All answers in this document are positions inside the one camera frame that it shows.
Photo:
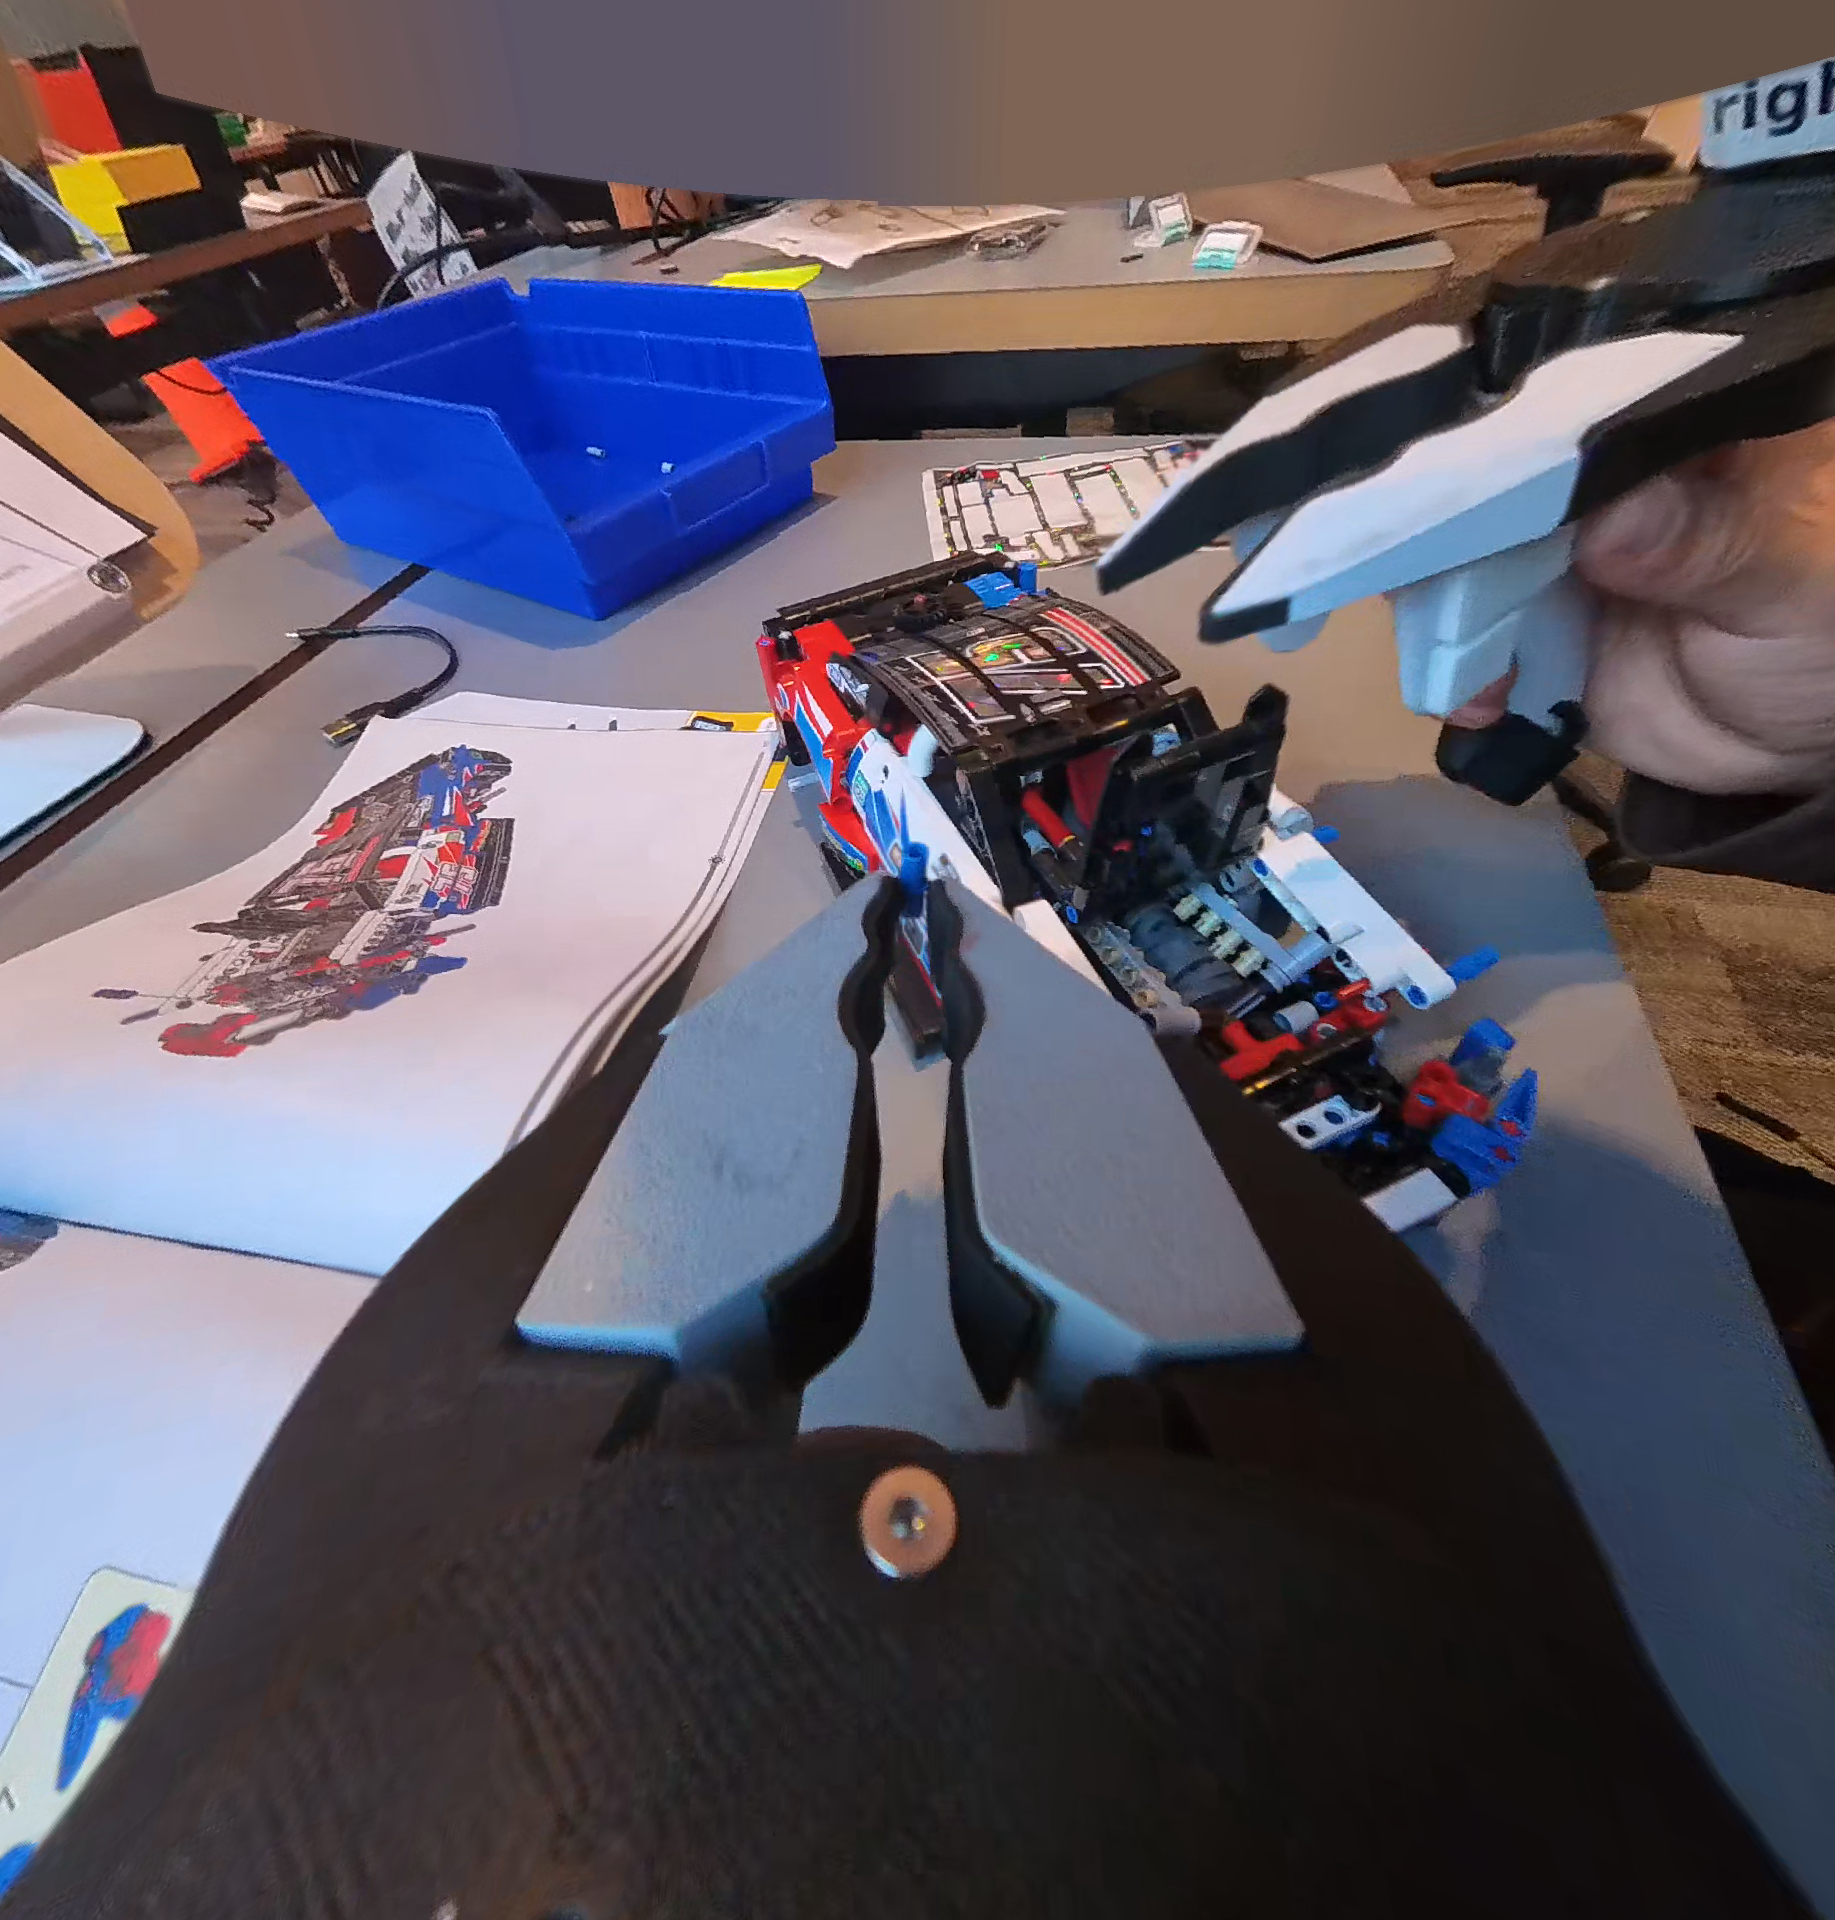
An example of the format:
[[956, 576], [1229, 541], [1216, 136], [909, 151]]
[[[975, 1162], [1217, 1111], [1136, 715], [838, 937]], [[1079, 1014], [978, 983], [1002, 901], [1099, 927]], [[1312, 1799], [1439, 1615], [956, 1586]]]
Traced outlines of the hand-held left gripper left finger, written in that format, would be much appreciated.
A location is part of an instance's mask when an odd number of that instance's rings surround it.
[[850, 886], [664, 1028], [517, 1313], [534, 1345], [828, 1366], [872, 1291], [875, 1054], [905, 891]]

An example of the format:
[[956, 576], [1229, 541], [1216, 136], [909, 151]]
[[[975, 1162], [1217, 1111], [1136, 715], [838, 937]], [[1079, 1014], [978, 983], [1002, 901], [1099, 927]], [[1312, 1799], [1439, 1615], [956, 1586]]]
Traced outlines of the toy brick race car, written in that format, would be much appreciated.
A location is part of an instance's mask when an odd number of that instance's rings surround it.
[[1217, 721], [1120, 617], [978, 555], [799, 599], [759, 631], [770, 706], [837, 886], [907, 842], [1256, 1104], [1390, 1230], [1521, 1160], [1538, 1076], [1474, 1020], [1405, 1072], [1391, 1024], [1490, 968], [1442, 961], [1277, 787], [1289, 697]]

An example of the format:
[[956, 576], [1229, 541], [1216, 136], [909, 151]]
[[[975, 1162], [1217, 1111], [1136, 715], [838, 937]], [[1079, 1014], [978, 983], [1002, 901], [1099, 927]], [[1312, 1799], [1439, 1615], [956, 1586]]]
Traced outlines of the person's right forearm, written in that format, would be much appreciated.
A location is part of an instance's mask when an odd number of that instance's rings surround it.
[[1617, 818], [1624, 849], [1652, 865], [1835, 895], [1835, 776], [1804, 796], [1711, 796], [1627, 774]]

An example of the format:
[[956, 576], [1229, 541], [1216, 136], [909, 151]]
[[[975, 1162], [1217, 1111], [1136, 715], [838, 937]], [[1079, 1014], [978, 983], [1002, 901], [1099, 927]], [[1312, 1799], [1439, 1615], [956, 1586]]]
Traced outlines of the person's right hand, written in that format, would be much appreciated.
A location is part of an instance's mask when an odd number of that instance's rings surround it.
[[1586, 514], [1586, 744], [1699, 795], [1835, 782], [1835, 420], [1738, 441]]

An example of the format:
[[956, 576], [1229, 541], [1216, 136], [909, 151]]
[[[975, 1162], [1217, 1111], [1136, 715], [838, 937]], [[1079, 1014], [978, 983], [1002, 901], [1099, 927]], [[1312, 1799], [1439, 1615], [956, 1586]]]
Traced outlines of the flat brown cardboard sheet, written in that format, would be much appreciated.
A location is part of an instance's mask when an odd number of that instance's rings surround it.
[[1387, 162], [1192, 188], [1186, 196], [1203, 227], [1254, 224], [1263, 251], [1315, 265], [1424, 241], [1439, 229], [1439, 214], [1419, 205]]

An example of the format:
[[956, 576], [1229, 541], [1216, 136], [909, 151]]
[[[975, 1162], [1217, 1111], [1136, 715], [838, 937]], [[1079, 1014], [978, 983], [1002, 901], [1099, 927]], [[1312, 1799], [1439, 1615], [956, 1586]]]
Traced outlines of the holographic sticker sheet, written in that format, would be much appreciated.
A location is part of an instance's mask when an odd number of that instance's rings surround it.
[[930, 466], [921, 480], [929, 550], [937, 562], [993, 552], [1041, 569], [1093, 564], [1163, 502], [1212, 444], [1208, 434], [1186, 434], [1138, 448]]

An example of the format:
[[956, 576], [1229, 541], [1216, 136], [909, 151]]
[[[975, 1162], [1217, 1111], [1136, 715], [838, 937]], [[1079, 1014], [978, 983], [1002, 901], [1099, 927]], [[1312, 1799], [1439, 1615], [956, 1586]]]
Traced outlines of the grey background table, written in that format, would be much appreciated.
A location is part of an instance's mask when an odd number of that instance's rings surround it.
[[1020, 256], [965, 244], [820, 270], [802, 287], [823, 358], [1324, 342], [1433, 291], [1456, 264], [1425, 238], [1331, 264], [1256, 253], [1197, 270], [1141, 251], [1114, 201], [1079, 203]]

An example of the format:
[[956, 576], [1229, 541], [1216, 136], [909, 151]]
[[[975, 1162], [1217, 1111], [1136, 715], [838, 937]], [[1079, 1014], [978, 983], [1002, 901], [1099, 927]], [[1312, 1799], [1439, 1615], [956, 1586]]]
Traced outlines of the open instruction booklet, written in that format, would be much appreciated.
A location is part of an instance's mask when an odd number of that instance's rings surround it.
[[318, 1358], [700, 938], [775, 751], [461, 695], [263, 850], [0, 961], [0, 1905]]

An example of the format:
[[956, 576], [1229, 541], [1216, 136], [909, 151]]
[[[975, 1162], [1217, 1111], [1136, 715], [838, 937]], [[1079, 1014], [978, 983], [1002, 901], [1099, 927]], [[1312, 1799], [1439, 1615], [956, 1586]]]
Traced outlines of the white printed paper sheets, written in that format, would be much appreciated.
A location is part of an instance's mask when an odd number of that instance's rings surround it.
[[729, 238], [833, 270], [935, 247], [969, 244], [987, 233], [1040, 227], [1063, 218], [1040, 203], [881, 203], [867, 199], [790, 199], [737, 227]]

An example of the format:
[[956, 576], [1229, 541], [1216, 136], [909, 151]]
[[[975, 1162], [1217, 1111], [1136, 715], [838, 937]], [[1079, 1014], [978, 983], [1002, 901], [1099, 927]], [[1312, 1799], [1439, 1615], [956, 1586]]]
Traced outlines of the white rounded flat base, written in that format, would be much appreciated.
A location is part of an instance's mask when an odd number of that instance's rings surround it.
[[19, 703], [0, 714], [0, 850], [79, 799], [150, 744], [128, 715]]

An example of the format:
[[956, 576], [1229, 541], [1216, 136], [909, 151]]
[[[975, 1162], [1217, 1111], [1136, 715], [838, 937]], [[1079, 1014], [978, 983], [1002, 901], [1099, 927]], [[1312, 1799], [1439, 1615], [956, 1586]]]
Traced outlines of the orange plastic stand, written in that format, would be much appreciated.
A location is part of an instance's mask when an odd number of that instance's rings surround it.
[[180, 434], [192, 449], [189, 480], [206, 484], [247, 456], [265, 449], [265, 444], [220, 383], [208, 362], [187, 358], [142, 374], [150, 394], [169, 411]]

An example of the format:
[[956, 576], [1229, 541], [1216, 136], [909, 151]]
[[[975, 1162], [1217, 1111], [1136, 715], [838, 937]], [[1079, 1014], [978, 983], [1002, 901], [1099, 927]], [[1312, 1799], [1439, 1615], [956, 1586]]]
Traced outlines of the white printed sign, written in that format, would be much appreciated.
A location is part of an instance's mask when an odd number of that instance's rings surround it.
[[378, 306], [420, 299], [473, 276], [472, 247], [424, 178], [413, 151], [400, 150], [390, 157], [362, 199], [374, 233], [390, 261]]

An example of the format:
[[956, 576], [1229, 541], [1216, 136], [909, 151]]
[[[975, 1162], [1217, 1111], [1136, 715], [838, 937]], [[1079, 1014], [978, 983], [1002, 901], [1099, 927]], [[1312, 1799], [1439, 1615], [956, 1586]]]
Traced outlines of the cluttered wooden workbench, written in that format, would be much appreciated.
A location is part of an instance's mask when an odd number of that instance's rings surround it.
[[371, 224], [374, 214], [364, 199], [337, 199], [163, 253], [133, 253], [56, 282], [5, 291], [0, 296], [0, 338], [23, 328], [78, 319], [104, 305], [142, 299], [211, 271], [312, 247], [332, 233]]

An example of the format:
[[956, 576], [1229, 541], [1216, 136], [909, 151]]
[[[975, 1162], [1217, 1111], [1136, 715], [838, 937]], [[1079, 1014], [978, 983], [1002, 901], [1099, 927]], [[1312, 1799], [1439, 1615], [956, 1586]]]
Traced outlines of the yellow box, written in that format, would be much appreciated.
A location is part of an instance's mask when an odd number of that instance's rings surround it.
[[52, 158], [56, 199], [113, 253], [128, 253], [122, 209], [199, 191], [201, 178], [180, 143]]

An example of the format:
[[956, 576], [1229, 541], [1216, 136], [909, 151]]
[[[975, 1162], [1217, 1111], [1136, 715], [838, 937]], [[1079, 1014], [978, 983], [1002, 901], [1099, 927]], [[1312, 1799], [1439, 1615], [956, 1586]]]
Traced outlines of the clear plastic case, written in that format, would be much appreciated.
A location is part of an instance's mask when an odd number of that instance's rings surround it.
[[109, 265], [103, 238], [0, 157], [0, 299]]

